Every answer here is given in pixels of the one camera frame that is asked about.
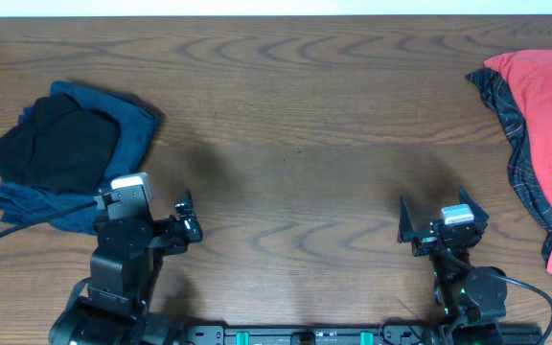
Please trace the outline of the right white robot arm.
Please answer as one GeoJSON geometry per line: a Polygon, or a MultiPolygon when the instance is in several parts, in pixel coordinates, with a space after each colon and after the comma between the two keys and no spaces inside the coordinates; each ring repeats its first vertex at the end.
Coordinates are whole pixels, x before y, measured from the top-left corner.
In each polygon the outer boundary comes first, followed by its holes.
{"type": "Polygon", "coordinates": [[[407,204],[400,199],[398,242],[409,242],[415,257],[427,256],[434,270],[434,298],[445,316],[424,336],[426,344],[503,344],[497,319],[506,314],[504,272],[473,266],[469,250],[485,232],[488,214],[467,192],[459,203],[441,210],[441,217],[423,230],[413,226],[407,204]]]}

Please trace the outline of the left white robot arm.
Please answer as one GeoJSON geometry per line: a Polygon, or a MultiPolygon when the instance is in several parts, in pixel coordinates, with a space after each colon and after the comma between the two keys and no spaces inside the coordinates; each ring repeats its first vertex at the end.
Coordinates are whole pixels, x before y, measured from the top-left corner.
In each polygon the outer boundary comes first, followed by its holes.
{"type": "Polygon", "coordinates": [[[185,344],[184,325],[150,312],[163,258],[182,254],[203,232],[186,190],[176,213],[155,220],[143,184],[95,197],[98,245],[49,333],[54,345],[185,344]]]}

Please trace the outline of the black t-shirt with logo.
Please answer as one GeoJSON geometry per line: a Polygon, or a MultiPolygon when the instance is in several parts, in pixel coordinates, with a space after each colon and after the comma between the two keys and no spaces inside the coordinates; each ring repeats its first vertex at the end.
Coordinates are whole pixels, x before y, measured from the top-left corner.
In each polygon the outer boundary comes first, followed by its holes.
{"type": "Polygon", "coordinates": [[[54,193],[91,194],[119,135],[111,117],[85,110],[65,94],[40,98],[0,138],[0,177],[54,193]]]}

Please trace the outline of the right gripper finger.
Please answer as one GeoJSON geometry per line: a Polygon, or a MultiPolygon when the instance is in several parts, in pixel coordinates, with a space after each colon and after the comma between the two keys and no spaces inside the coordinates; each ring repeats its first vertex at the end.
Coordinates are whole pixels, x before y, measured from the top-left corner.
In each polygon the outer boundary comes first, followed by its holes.
{"type": "Polygon", "coordinates": [[[413,242],[416,238],[414,226],[405,199],[400,197],[400,221],[398,242],[413,242]]]}
{"type": "Polygon", "coordinates": [[[458,187],[458,196],[461,204],[467,204],[470,207],[475,221],[487,221],[489,219],[489,215],[472,199],[462,185],[458,187]]]}

